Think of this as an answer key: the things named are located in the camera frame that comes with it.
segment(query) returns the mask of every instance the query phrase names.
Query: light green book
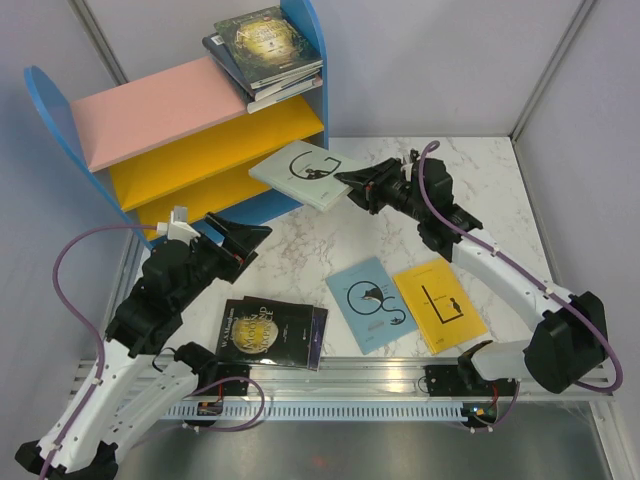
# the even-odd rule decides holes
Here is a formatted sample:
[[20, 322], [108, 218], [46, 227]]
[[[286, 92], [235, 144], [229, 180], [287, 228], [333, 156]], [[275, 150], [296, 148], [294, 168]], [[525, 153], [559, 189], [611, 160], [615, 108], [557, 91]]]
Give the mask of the light green book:
[[250, 169], [249, 175], [325, 212], [351, 191], [333, 176], [364, 167], [363, 162], [296, 140]]

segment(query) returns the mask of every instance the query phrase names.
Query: gray floor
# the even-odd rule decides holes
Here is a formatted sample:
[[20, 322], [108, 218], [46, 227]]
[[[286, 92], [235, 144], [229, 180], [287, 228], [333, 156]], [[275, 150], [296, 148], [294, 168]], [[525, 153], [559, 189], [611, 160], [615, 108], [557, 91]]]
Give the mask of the gray floor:
[[176, 431], [130, 452], [117, 480], [609, 479], [588, 414], [518, 405], [492, 434], [434, 423], [267, 422]]

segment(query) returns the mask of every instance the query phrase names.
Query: pink shelf board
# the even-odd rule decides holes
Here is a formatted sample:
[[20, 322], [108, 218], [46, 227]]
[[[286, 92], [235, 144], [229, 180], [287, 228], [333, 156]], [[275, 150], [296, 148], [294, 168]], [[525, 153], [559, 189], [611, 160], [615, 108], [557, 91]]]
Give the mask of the pink shelf board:
[[209, 57], [76, 100], [71, 110], [92, 172], [246, 113]]

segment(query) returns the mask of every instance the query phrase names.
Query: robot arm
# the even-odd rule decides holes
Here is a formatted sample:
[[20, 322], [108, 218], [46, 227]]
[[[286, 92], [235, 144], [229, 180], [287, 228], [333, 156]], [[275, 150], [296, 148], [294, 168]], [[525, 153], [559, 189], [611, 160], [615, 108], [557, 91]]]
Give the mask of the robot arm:
[[222, 245], [193, 230], [182, 208], [174, 210], [168, 224], [158, 225], [167, 240], [151, 251], [142, 277], [109, 323], [104, 364], [96, 362], [49, 432], [18, 450], [16, 460], [28, 471], [40, 474], [50, 462], [45, 473], [50, 479], [111, 480], [119, 461], [171, 405], [214, 381], [216, 357], [190, 343], [177, 350], [174, 362], [151, 386], [118, 411], [140, 372], [182, 325], [184, 309], [216, 278], [233, 283], [271, 233], [269, 227], [239, 225], [213, 214], [205, 220], [223, 235]]
[[[518, 313], [533, 332], [531, 341], [483, 342], [458, 360], [459, 375], [468, 386], [499, 378], [533, 378], [553, 393], [563, 392], [607, 358], [603, 345], [579, 319], [549, 298], [551, 292], [584, 315], [606, 338], [602, 302], [592, 293], [576, 296], [539, 278], [530, 280], [499, 258], [499, 247], [482, 223], [454, 203], [453, 179], [442, 160], [429, 159], [420, 178], [418, 152], [404, 165], [390, 158], [373, 167], [340, 172], [335, 178], [352, 187], [349, 198], [372, 215], [389, 205], [418, 221], [423, 243], [447, 261], [472, 273]], [[493, 249], [488, 251], [436, 218], [420, 192], [423, 183], [433, 208], [460, 231], [473, 232]]]

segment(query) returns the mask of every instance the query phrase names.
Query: bookshelf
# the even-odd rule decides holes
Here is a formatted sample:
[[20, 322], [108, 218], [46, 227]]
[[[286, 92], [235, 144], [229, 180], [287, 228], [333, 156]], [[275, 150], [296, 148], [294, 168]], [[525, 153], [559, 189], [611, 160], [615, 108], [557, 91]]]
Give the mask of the bookshelf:
[[[261, 224], [300, 206], [249, 177], [249, 168], [294, 140], [328, 147], [318, 18], [310, 0], [280, 6], [322, 55], [323, 85], [251, 115], [209, 56], [73, 102], [31, 66], [27, 89], [58, 144], [124, 221], [166, 221], [181, 205], [194, 228], [218, 239], [201, 221], [207, 212]], [[147, 247], [161, 240], [136, 235]]]

